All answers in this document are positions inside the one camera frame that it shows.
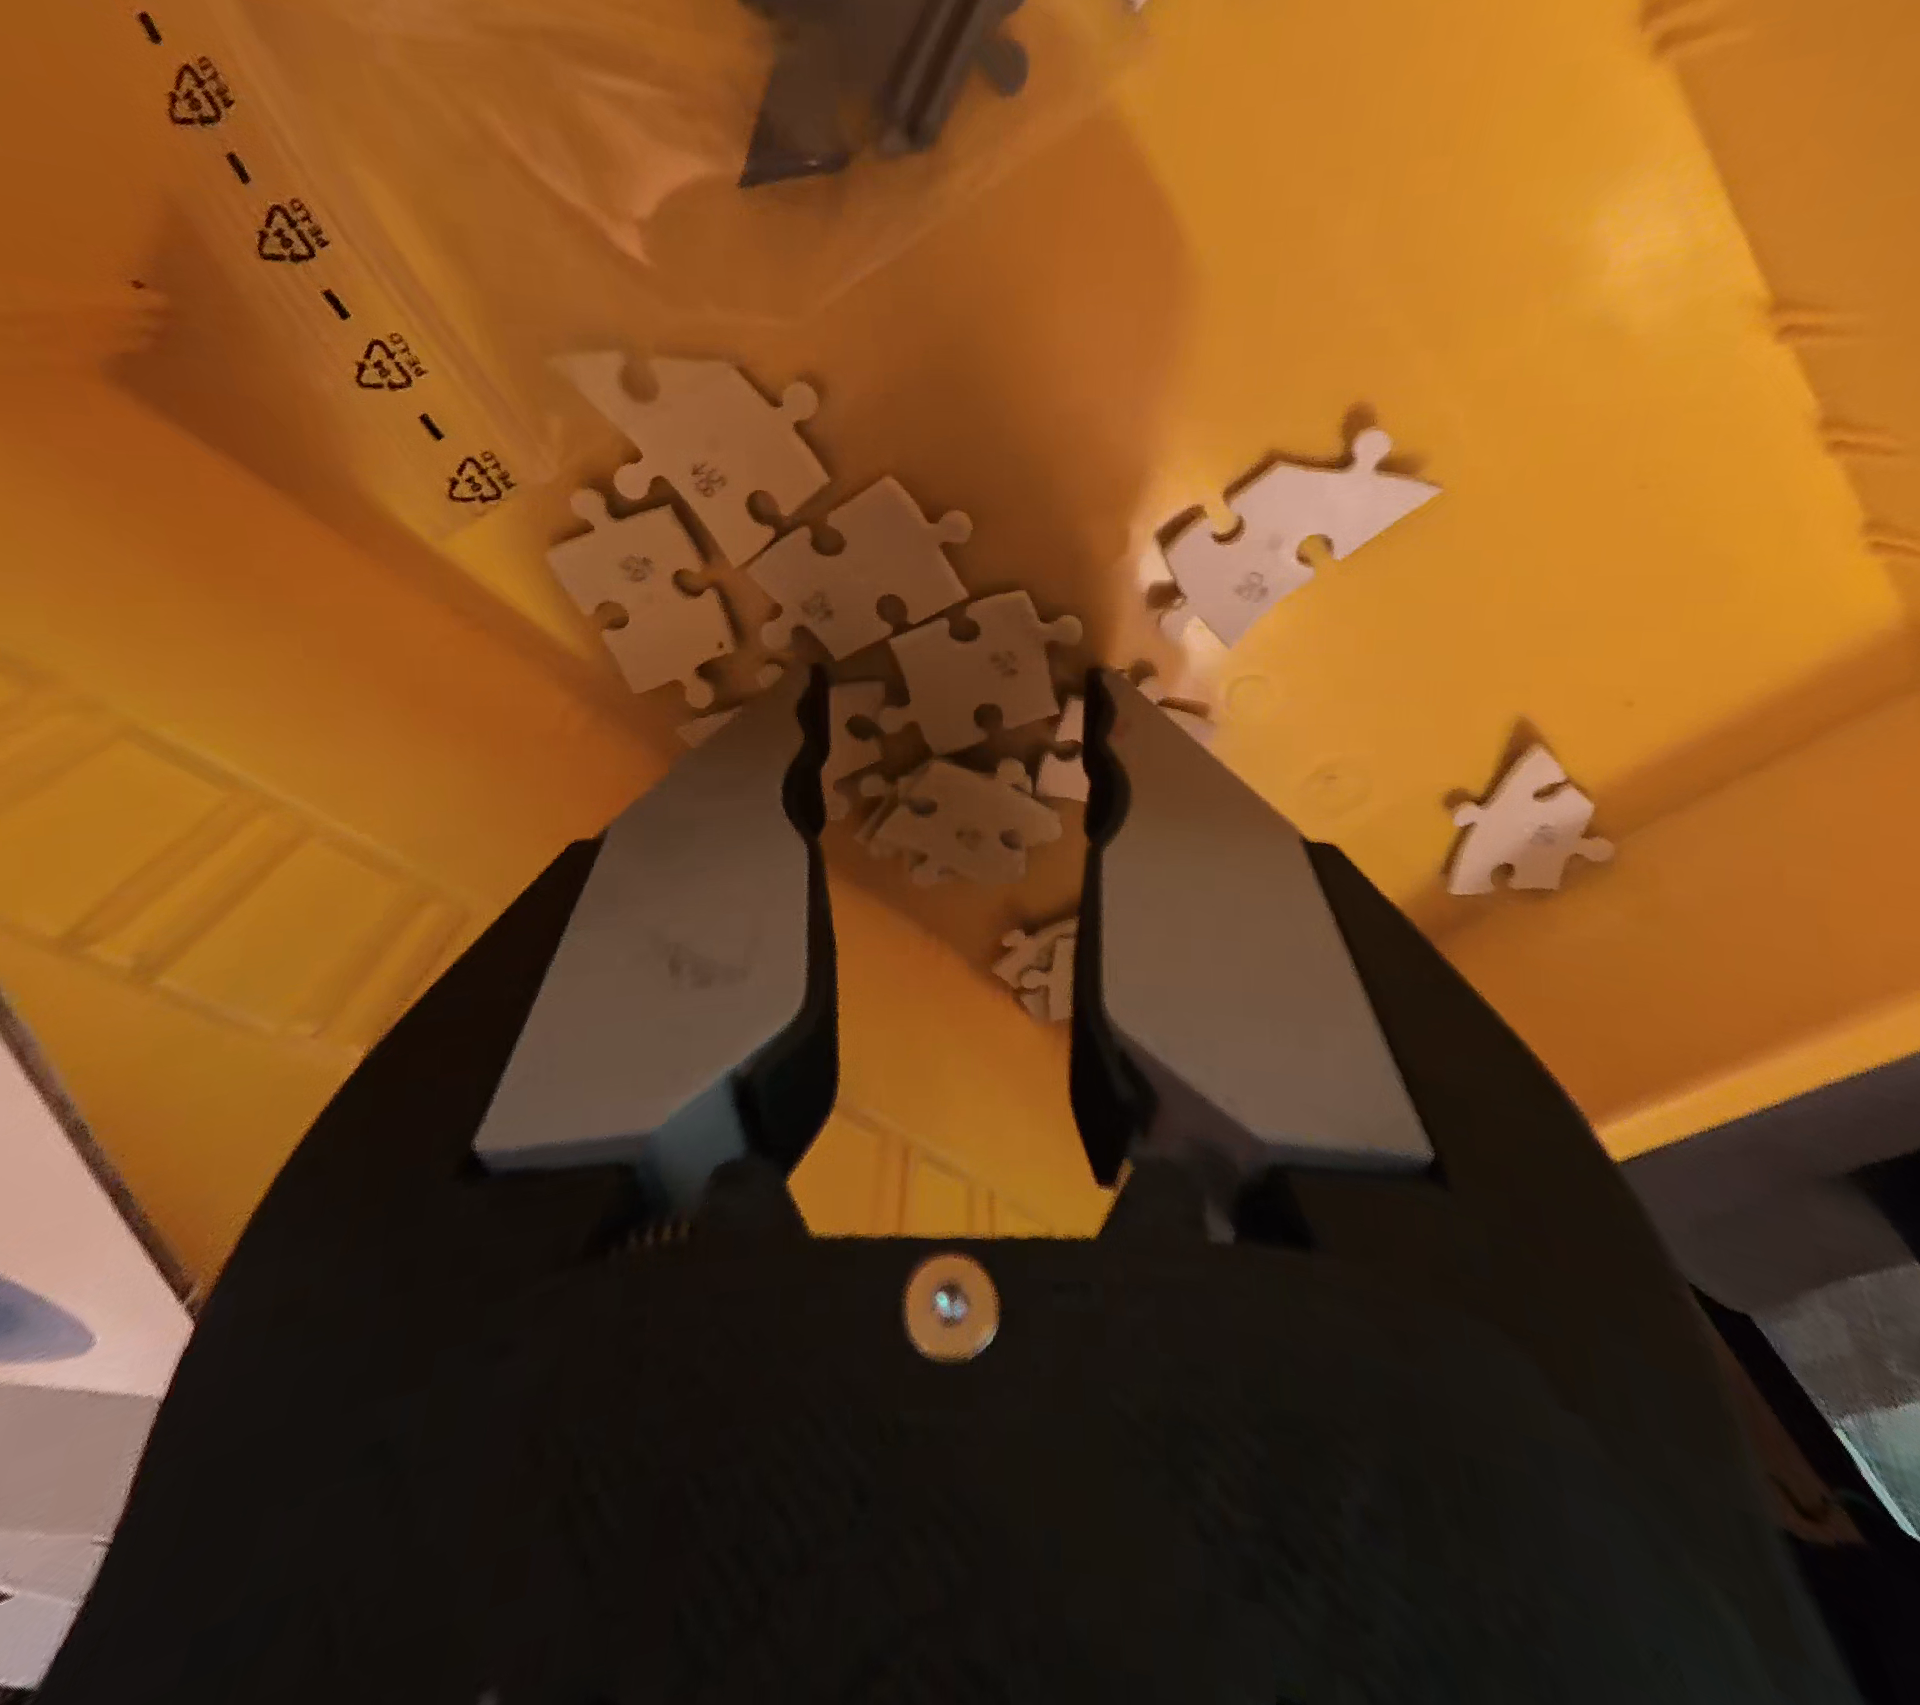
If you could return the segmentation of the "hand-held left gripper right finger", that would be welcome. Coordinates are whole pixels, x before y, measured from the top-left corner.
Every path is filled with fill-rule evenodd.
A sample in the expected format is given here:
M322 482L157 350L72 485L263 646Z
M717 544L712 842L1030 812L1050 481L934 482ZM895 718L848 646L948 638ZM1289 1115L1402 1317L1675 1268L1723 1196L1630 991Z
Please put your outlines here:
M1094 1180L1436 1165L1308 840L1125 674L1084 682L1069 1100Z

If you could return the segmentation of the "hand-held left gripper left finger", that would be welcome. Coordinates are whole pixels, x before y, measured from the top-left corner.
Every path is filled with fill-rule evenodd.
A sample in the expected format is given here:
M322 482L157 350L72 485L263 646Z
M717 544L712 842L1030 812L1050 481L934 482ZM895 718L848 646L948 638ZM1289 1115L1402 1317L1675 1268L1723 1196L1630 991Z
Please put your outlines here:
M594 842L474 1135L492 1172L806 1158L840 1084L828 693L786 669Z

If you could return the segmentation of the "heap of puzzle pieces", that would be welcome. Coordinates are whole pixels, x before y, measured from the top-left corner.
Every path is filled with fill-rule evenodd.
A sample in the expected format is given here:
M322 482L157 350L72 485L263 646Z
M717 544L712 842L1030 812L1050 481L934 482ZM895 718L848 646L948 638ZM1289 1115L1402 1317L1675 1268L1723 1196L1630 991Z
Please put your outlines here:
M1401 900L1443 892L1452 808L1557 744L1611 788L1645 737L1607 582L1613 438L1594 214L1629 124L1607 0L1161 0L1121 111L1185 267L1142 490L1069 539L990 543L948 479L822 456L826 396L728 357L565 353L638 426L621 479L696 524L764 651L856 660L876 764L980 761L1061 726L1071 646L1156 646L1229 699L1229 758Z

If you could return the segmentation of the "yellow plastic bin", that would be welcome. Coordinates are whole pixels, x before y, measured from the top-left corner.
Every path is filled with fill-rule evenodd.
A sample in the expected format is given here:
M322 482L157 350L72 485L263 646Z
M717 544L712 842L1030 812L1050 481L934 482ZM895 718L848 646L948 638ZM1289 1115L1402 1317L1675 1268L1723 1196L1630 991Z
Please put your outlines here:
M1917 1050L1917 162L1774 288L1754 0L1027 0L1025 92L737 184L737 0L5 0L5 992L204 1298L372 1043L702 718L551 551L572 353L809 387L1193 709L1623 1161ZM1761 0L1763 18L1779 0Z

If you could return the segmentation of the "clear plastic bag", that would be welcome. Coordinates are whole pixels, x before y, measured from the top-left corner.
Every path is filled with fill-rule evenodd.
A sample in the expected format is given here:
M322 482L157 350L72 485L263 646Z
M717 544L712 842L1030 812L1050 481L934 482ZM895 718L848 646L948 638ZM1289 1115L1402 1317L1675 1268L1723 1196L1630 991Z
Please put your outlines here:
M1001 26L1019 92L970 68L926 109L837 96L847 167L789 144L798 33L742 0L182 0L255 82L245 127L278 179L347 221L348 263L421 320L448 447L495 447L517 504L430 507L424 455L348 398L269 423L277 374L234 373L247 420L206 424L359 533L404 523L502 589L623 461L557 370L565 353L728 357L811 377L837 493L882 469L948 479L988 540L1069 539L1142 490L1134 431L1168 366L1182 237L1118 79L1123 0L1022 0ZM792 155L804 174L774 179Z

